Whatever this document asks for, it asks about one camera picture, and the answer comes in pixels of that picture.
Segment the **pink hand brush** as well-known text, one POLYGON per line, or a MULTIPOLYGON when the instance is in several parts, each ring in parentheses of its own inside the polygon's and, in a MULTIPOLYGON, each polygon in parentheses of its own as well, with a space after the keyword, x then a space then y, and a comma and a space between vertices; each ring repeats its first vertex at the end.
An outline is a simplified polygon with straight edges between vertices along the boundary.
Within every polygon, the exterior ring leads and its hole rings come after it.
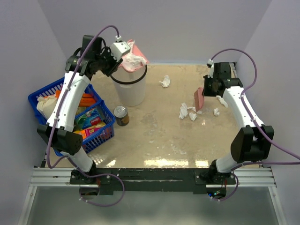
POLYGON ((203 88, 199 87, 194 93, 195 110, 199 111, 204 105, 203 88))

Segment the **pink dustpan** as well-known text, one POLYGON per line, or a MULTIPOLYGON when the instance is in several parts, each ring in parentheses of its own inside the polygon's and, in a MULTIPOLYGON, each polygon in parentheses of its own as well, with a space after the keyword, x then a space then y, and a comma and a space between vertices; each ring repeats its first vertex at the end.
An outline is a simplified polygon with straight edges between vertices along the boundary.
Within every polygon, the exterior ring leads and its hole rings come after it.
POLYGON ((141 69, 143 66, 146 66, 149 61, 137 47, 133 39, 127 41, 127 44, 131 49, 128 54, 122 57, 123 62, 120 67, 129 73, 133 73, 141 69))

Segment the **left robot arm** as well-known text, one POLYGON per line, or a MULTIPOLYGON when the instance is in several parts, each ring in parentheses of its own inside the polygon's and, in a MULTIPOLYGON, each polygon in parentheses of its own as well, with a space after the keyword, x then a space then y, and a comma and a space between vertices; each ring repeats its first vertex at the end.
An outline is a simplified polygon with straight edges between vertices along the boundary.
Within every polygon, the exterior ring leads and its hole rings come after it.
POLYGON ((111 76, 122 63, 122 57, 130 52, 130 47, 120 35, 115 42, 106 46, 101 37, 85 35, 82 46, 71 55, 65 67, 61 93, 56 106, 46 124, 39 125, 38 134, 47 143, 46 152, 51 148, 62 153, 64 158, 81 170, 81 179, 92 184, 97 179, 93 161, 83 149, 83 137, 73 132, 75 113, 82 95, 93 75, 101 71, 111 76))

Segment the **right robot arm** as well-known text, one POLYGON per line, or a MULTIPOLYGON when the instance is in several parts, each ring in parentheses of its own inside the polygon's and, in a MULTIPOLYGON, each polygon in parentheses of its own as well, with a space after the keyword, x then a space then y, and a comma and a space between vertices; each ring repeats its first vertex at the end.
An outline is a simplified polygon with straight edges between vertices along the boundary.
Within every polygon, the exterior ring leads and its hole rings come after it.
POLYGON ((233 78, 228 62, 210 63, 210 74, 204 76, 204 97, 222 97, 231 108, 239 131, 230 146, 230 153, 214 160, 201 178, 220 184, 230 176, 233 168, 243 163, 256 163, 267 159, 274 136, 272 126, 266 126, 255 114, 245 95, 239 78, 233 78))

